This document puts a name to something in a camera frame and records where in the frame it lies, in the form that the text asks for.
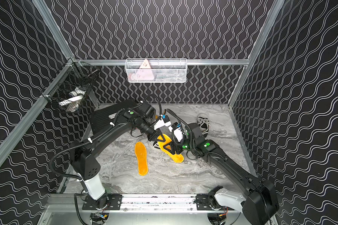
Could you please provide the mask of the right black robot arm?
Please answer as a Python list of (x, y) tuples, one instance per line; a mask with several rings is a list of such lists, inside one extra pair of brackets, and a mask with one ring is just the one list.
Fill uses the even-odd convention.
[(252, 225), (264, 225), (279, 210), (278, 197), (274, 184), (268, 180), (250, 174), (232, 160), (224, 150), (211, 139), (207, 139), (196, 123), (186, 123), (172, 110), (166, 109), (166, 117), (178, 120), (183, 138), (179, 141), (175, 136), (173, 150), (187, 151), (193, 155), (192, 160), (202, 159), (219, 169), (240, 190), (244, 201), (240, 203), (242, 213)]

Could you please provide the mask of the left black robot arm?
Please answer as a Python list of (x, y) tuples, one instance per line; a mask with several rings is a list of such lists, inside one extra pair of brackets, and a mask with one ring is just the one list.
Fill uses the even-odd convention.
[[(49, 163), (49, 168), (56, 175), (77, 179), (84, 193), (89, 195), (94, 207), (99, 210), (109, 204), (107, 191), (99, 176), (101, 166), (97, 161), (102, 151), (134, 128), (145, 134), (150, 141), (157, 140), (162, 135), (159, 128), (154, 127), (156, 110), (146, 100), (141, 103), (129, 100), (110, 106), (110, 109), (113, 108), (118, 109), (114, 118), (108, 117), (104, 120), (104, 128), (100, 133), (94, 134), (85, 142), (74, 142), (70, 148), (54, 155)], [(66, 174), (56, 169), (56, 159), (65, 153), (69, 153), (70, 164), (76, 174)]]

